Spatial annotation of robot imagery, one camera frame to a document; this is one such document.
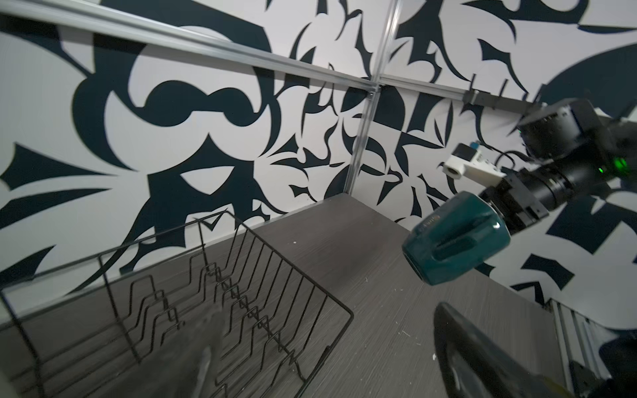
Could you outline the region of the black wire dish rack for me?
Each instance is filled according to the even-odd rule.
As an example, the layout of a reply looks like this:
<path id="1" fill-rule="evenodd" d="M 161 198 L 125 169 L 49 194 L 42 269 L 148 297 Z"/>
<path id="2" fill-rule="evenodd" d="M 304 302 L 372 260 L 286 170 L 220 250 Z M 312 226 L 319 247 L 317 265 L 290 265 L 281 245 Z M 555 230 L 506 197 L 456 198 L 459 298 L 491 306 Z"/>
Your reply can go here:
<path id="1" fill-rule="evenodd" d="M 353 311 L 228 210 L 50 266 L 1 274 L 1 374 L 22 397 L 104 396 L 204 318 L 210 397 L 298 397 Z"/>

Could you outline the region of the green mug white inside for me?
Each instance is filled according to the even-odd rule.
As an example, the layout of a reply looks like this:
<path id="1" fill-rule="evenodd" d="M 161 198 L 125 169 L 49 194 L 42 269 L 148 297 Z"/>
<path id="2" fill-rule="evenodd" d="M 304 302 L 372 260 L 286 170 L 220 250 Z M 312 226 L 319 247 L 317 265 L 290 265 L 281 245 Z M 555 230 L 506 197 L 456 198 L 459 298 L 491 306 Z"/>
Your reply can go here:
<path id="1" fill-rule="evenodd" d="M 505 222 L 489 204 L 460 192 L 411 230 L 402 253 L 416 275 L 433 286 L 458 279 L 510 241 Z"/>

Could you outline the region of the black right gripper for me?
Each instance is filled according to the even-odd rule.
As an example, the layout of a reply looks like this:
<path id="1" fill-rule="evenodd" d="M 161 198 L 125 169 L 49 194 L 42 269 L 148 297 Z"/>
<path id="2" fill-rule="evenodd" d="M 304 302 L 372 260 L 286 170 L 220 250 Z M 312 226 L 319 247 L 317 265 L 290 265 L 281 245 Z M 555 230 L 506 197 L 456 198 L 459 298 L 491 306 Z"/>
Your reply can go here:
<path id="1" fill-rule="evenodd" d="M 517 234 L 562 205 L 562 175 L 551 167 L 510 172 L 479 197 L 496 210 L 510 234 Z"/>

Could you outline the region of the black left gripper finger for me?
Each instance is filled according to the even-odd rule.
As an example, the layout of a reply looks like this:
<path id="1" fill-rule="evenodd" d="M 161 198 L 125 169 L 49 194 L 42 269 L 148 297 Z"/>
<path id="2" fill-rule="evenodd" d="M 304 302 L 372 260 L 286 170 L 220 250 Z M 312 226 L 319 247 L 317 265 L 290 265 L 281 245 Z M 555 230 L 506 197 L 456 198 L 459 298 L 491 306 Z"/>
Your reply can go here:
<path id="1" fill-rule="evenodd" d="M 449 397 L 571 397 L 548 377 L 533 374 L 450 304 L 434 312 L 434 340 Z"/>

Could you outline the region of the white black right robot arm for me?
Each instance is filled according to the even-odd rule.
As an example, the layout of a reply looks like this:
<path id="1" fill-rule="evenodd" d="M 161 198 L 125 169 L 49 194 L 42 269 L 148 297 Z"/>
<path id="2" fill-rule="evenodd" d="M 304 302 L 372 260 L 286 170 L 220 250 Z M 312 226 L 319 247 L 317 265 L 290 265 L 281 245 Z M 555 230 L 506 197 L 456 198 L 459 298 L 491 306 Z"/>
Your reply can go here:
<path id="1" fill-rule="evenodd" d="M 614 178 L 636 184 L 636 123 L 600 116 L 587 99 L 545 106 L 523 117 L 518 130 L 538 167 L 506 172 L 479 195 L 512 235 Z"/>

